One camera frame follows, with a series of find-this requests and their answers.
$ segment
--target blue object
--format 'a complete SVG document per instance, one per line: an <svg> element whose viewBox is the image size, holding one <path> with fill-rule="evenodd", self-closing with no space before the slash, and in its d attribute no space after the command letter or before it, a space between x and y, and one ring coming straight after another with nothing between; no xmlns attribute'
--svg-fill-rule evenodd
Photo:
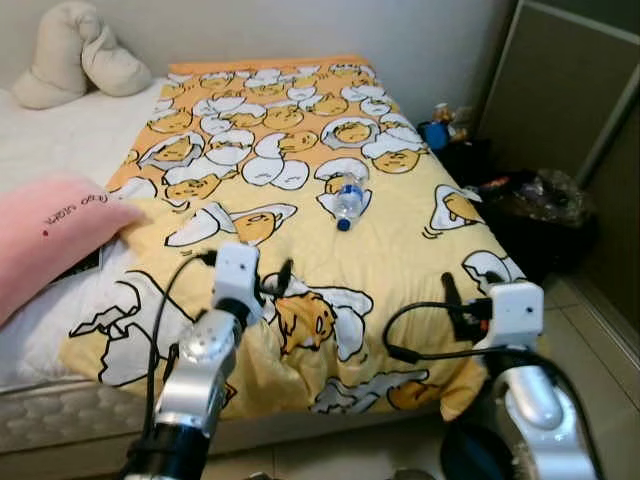
<svg viewBox="0 0 640 480"><path fill-rule="evenodd" d="M449 144L449 131L442 123L428 123L424 128L424 137L431 150L442 150Z"/></svg>
<svg viewBox="0 0 640 480"><path fill-rule="evenodd" d="M346 232L351 228L351 222L348 218L341 218L338 220L338 230L341 232Z"/></svg>

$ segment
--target black cable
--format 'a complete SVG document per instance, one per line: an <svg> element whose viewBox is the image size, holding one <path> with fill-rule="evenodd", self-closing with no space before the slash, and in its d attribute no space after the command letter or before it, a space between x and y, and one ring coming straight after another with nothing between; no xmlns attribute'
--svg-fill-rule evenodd
<svg viewBox="0 0 640 480"><path fill-rule="evenodd" d="M578 415L578 420L580 422L580 426L582 427L586 447L591 457L591 461L593 462L593 468L595 470L596 476L599 480L604 480L604 472L602 469L602 463L600 461L600 456L598 454L598 450L596 448L595 441L593 439L593 433L591 430L591 425L589 424L589 420L585 413L585 408L578 395L578 391L569 378L569 376L565 373L562 368L552 360L543 357L542 355L530 351L530 350L519 350L516 348L508 348L508 347L492 347L492 348L483 348L478 350L460 350L458 352L447 352L447 353L436 353L436 354L427 354L427 353L419 353L415 350L411 350L408 348L400 347L398 345L393 345L389 342L389 332L391 330L391 326L393 323L403 314L407 313L410 310L415 310L417 308L445 308L449 310L455 310L460 312L469 312L469 306L462 305L454 305L443 302L416 302L410 303L409 305L405 305L396 313L394 313L391 318L387 321L387 324L382 333L382 343L385 348L389 352L389 356L395 358L397 360L402 360L407 363L416 363L418 360L445 360L452 358L463 358L463 357L474 357L477 355L510 355L512 357L518 358L520 360L525 360L532 365L537 365L543 368L549 375L555 377L560 380L560 383L564 385L571 397L571 400L574 402L576 407L576 414Z"/></svg>

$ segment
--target yellow comforter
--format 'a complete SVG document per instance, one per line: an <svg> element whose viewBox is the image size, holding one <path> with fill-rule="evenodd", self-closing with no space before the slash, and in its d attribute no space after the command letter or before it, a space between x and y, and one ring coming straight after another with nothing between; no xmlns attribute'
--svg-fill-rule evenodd
<svg viewBox="0 0 640 480"><path fill-rule="evenodd" d="M366 209L336 229L346 173L365 180ZM269 282L294 260L285 297L266 298L227 384L224 418L281 410L348 413L413 409L440 399L460 414L485 376L474 360L388 357L387 319L442 300L451 272L463 300L487 270L522 272L359 57L173 65L156 110L110 181L148 221L123 233L137 254L102 292L61 351L72 369L142 393L162 288L186 256L236 240L257 245ZM213 275L194 264L171 292L157 348L210 308ZM455 342L445 311L414 311L392 331L423 352ZM160 376L162 362L156 371Z"/></svg>

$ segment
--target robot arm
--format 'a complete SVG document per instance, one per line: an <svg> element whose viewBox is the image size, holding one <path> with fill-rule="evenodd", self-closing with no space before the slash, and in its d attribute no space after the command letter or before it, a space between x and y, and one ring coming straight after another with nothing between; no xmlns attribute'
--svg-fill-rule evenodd
<svg viewBox="0 0 640 480"><path fill-rule="evenodd" d="M535 350L542 333L542 289L529 282L492 286L493 320L474 349L499 346ZM597 480L583 444L573 401L537 365L508 356L483 359L495 379L493 394L499 433L509 446L518 478Z"/></svg>
<svg viewBox="0 0 640 480"><path fill-rule="evenodd" d="M224 405L225 381L235 366L235 350L245 328L262 315L258 258L255 247L241 244L226 244L218 251L213 309L180 341L151 432L129 453L126 480L200 478ZM284 290L286 285L278 287Z"/></svg>

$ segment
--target plastic water bottle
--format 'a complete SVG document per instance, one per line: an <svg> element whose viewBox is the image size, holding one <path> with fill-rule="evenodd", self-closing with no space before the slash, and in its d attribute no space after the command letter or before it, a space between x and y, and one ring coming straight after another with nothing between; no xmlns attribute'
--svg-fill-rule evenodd
<svg viewBox="0 0 640 480"><path fill-rule="evenodd" d="M351 174L345 175L342 188L340 188L335 198L337 227L341 232L349 230L362 213L364 208L362 187L360 179Z"/></svg>

